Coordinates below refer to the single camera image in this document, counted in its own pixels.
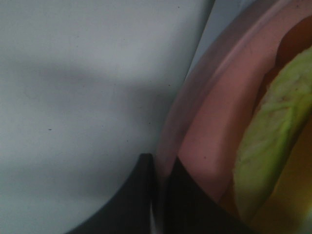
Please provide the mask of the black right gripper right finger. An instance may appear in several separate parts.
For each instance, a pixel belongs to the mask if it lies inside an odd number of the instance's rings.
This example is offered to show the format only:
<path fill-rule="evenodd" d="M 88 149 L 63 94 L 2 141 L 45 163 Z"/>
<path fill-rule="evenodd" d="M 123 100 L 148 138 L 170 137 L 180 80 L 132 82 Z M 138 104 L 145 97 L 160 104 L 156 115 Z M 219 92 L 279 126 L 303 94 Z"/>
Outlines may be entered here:
<path fill-rule="evenodd" d="M 254 234 L 217 205 L 175 160 L 165 197 L 167 234 Z"/>

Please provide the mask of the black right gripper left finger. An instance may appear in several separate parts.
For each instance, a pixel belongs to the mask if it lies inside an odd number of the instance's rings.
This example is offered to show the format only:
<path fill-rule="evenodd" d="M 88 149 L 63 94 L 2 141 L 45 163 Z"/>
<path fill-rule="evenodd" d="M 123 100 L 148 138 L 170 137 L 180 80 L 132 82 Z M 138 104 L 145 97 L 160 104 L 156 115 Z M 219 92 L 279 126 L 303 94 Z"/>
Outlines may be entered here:
<path fill-rule="evenodd" d="M 115 195 L 70 234 L 150 234 L 156 193 L 153 156 L 140 154 L 129 177 Z"/>

